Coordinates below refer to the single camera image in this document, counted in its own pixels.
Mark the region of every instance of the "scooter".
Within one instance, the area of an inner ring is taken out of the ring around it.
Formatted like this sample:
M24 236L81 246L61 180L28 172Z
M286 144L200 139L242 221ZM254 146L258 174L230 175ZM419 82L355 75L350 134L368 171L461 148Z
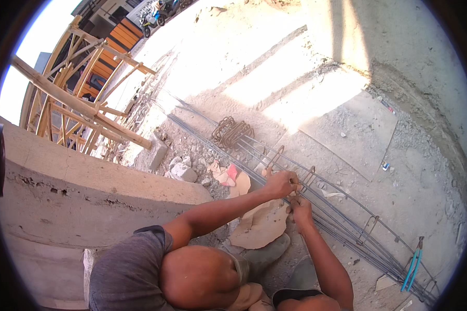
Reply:
M152 13L144 13L139 21L142 26L144 37L149 38L151 28L157 27L156 19L152 16Z
M164 26L166 19L176 14L177 10L180 8L180 2L180 0L159 1L161 8L152 13L159 26Z

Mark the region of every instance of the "man's right arm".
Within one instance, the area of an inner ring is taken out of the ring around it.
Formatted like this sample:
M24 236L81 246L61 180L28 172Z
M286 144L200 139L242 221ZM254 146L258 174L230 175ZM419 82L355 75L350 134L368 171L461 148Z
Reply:
M342 309L353 311L353 286L348 272L315 227L311 203L300 196L294 196L291 197L291 207L294 221L315 265L322 292L335 299Z

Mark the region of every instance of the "man's right hand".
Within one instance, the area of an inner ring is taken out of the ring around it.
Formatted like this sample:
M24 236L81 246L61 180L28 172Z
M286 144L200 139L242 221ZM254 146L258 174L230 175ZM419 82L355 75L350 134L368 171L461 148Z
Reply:
M306 227L313 227L311 202L301 196L290 196L289 199L299 232Z
M273 174L271 166L266 169L266 184L262 190L270 200L281 199L300 189L301 185L295 172L279 171Z

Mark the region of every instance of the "concrete wall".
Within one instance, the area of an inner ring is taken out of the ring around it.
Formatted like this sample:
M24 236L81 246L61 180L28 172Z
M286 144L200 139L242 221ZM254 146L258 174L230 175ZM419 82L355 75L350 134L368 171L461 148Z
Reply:
M467 177L467 77L421 0L301 0L317 52L365 74Z
M85 308L83 249L108 248L212 200L200 184L93 158L1 121L0 222L20 275L45 307Z
M5 239L19 275L38 304L85 309L82 249L43 245L9 234Z

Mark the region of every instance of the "sky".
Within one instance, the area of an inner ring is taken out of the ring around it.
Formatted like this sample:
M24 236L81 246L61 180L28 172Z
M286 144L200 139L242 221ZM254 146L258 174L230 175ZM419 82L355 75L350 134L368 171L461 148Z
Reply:
M26 33L16 55L31 67L40 52L51 53L74 16L71 12L81 0L52 0L40 13ZM0 115L19 125L22 101L28 79L15 68L9 67L0 93Z

